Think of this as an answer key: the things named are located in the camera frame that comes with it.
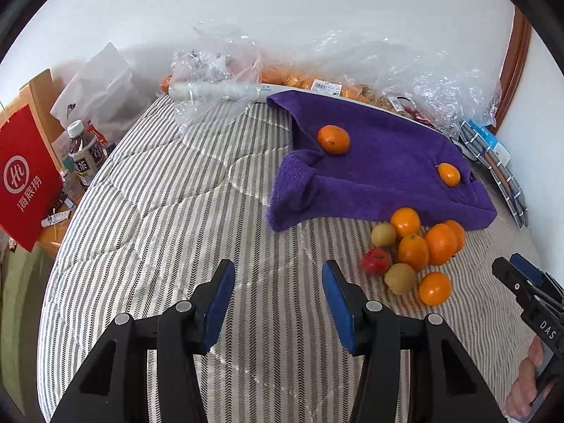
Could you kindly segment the right hand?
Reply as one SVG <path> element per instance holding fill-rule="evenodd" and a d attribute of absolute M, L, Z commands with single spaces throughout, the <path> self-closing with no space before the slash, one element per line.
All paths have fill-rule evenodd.
<path fill-rule="evenodd" d="M 506 414 L 509 422 L 518 422 L 533 413 L 533 402 L 537 399 L 535 368 L 544 361 L 543 342 L 536 336 L 529 347 L 528 355 L 519 365 L 518 375 L 506 399 Z"/>

